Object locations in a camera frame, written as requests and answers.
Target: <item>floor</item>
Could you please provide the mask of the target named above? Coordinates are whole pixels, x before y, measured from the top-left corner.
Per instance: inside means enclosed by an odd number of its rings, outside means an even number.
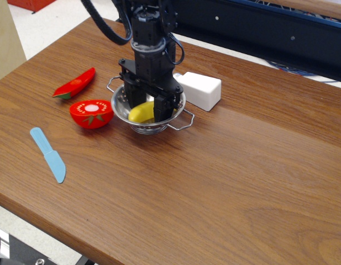
[[[102,17],[111,20],[118,18],[117,11],[111,0],[93,0],[93,3]],[[11,5],[9,5],[9,8],[27,59],[32,58],[89,17],[80,0],[56,0],[36,13]],[[181,41],[191,42],[198,46],[269,66],[265,61],[252,56],[182,36],[178,36],[178,38]],[[324,77],[313,78],[320,82],[329,81]],[[340,82],[334,82],[331,85],[341,87]],[[81,257],[79,253],[54,240],[2,207],[0,207],[0,228],[34,247],[44,255],[51,257],[53,261],[60,265],[74,265]]]

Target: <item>metal colander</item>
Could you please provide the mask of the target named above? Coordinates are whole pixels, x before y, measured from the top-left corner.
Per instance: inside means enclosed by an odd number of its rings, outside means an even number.
[[[195,118],[195,115],[192,114],[191,112],[187,111],[186,109],[184,109],[185,107],[185,102],[186,102],[186,98],[185,98],[185,94],[182,93],[181,94],[181,99],[180,99],[180,107],[178,108],[178,110],[174,110],[172,116],[167,119],[167,120],[163,120],[160,121],[158,123],[135,123],[133,121],[130,121],[128,119],[128,114],[131,111],[130,105],[128,103],[126,94],[125,94],[125,89],[124,86],[120,86],[118,87],[115,91],[113,89],[110,88],[110,84],[113,81],[113,79],[115,78],[119,78],[119,77],[113,77],[110,79],[107,88],[108,90],[112,91],[114,93],[114,95],[112,96],[111,99],[111,106],[113,108],[113,111],[115,113],[115,115],[117,117],[119,117],[120,119],[122,119],[124,122],[128,123],[131,128],[140,133],[140,134],[157,134],[160,133],[161,131],[165,130],[167,127],[170,127],[174,130],[180,131],[186,128],[189,128],[192,123],[193,123],[193,119]],[[151,96],[147,96],[146,101],[151,101],[154,100],[153,97]],[[172,125],[170,125],[169,123],[174,120],[176,117],[178,117],[181,112],[184,111],[185,113],[187,113],[188,115],[191,116],[191,121],[188,125],[180,127],[180,128],[176,128]]]

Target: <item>toy tomato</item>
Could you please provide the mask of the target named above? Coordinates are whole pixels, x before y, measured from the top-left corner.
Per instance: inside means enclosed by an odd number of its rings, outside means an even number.
[[[95,68],[92,67],[72,81],[59,87],[53,94],[53,98],[70,99],[81,92],[94,78]]]
[[[114,117],[110,101],[103,99],[77,102],[70,107],[70,114],[79,126],[86,129],[100,128]]]

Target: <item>white block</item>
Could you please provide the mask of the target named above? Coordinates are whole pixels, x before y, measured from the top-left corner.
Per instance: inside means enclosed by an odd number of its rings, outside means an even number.
[[[191,72],[183,76],[176,73],[174,78],[182,85],[186,101],[207,112],[221,99],[222,81],[220,79]]]

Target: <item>yellow toy banana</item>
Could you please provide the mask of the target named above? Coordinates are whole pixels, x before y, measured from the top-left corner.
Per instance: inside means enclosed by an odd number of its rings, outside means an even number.
[[[134,123],[144,123],[154,119],[154,101],[147,101],[134,107],[128,114],[128,119]]]

